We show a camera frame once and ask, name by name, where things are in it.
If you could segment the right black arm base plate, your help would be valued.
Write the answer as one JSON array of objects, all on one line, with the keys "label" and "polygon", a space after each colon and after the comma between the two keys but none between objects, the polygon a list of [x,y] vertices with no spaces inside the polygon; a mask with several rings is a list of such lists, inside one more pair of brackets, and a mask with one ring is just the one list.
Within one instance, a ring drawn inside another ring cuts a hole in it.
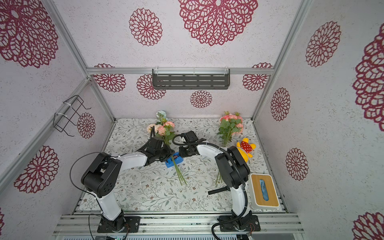
[{"label": "right black arm base plate", "polygon": [[221,232],[259,232],[261,226],[256,215],[246,215],[237,221],[220,225]]}]

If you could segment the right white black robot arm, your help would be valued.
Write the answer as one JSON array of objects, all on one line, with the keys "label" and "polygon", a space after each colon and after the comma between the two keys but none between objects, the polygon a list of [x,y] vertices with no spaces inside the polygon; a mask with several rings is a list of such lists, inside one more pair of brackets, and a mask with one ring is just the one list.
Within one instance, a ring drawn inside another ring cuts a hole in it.
[{"label": "right white black robot arm", "polygon": [[219,173],[226,186],[209,191],[209,194],[212,195],[223,191],[231,192],[232,215],[224,220],[219,219],[217,223],[212,225],[211,231],[214,238],[219,239],[215,233],[215,228],[218,226],[229,226],[238,231],[246,230],[253,220],[253,212],[249,208],[246,191],[250,168],[245,157],[240,153],[240,149],[236,146],[222,148],[207,142],[206,139],[198,139],[193,131],[176,135],[176,137],[184,139],[183,143],[177,143],[172,139],[173,144],[179,146],[179,154],[182,158],[200,155],[216,161]]}]

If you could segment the blue tape dispenser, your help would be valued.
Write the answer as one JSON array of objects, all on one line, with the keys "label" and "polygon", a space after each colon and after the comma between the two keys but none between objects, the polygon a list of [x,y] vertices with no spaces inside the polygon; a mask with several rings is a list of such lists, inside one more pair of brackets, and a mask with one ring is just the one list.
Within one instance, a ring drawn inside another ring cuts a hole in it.
[{"label": "blue tape dispenser", "polygon": [[165,161],[165,165],[167,168],[171,168],[171,167],[174,167],[175,164],[178,165],[178,164],[182,163],[183,161],[184,161],[184,159],[180,156],[180,153],[176,152],[173,154],[172,157],[169,157]]}]

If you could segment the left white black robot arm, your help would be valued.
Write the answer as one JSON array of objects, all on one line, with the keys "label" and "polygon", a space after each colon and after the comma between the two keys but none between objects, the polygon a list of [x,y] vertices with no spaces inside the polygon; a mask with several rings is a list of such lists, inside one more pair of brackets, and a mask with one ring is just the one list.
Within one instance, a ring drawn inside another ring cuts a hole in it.
[{"label": "left white black robot arm", "polygon": [[172,158],[175,151],[155,136],[151,129],[148,141],[133,153],[112,156],[97,152],[97,156],[81,177],[85,193],[96,198],[101,209],[101,220],[97,229],[104,233],[136,233],[139,229],[140,217],[125,217],[125,213],[117,202],[114,188],[121,171],[148,166],[154,162],[165,162]]}]

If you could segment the pink rose bouquet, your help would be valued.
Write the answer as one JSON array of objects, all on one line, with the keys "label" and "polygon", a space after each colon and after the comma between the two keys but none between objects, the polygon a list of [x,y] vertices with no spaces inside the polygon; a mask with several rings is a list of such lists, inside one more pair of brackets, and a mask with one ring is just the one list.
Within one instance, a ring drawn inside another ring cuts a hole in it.
[{"label": "pink rose bouquet", "polygon": [[[171,140],[176,136],[174,131],[175,124],[167,119],[165,111],[157,111],[156,118],[157,122],[155,124],[148,125],[147,132],[150,133],[151,136],[162,138],[164,143],[171,147]],[[186,185],[187,181],[183,177],[180,168],[176,164],[174,167],[181,186]]]},{"label": "pink rose bouquet", "polygon": [[220,118],[219,132],[217,134],[220,135],[222,147],[226,147],[232,141],[234,135],[243,132],[243,121],[241,114],[238,112],[231,114],[227,111]]}]

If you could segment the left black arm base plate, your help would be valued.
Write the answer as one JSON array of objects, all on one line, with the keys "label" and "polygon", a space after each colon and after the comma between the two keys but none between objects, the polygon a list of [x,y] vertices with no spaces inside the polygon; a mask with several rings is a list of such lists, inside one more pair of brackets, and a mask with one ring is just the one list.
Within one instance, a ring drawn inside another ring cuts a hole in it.
[{"label": "left black arm base plate", "polygon": [[117,217],[110,221],[102,216],[97,233],[137,233],[140,226],[140,217]]}]

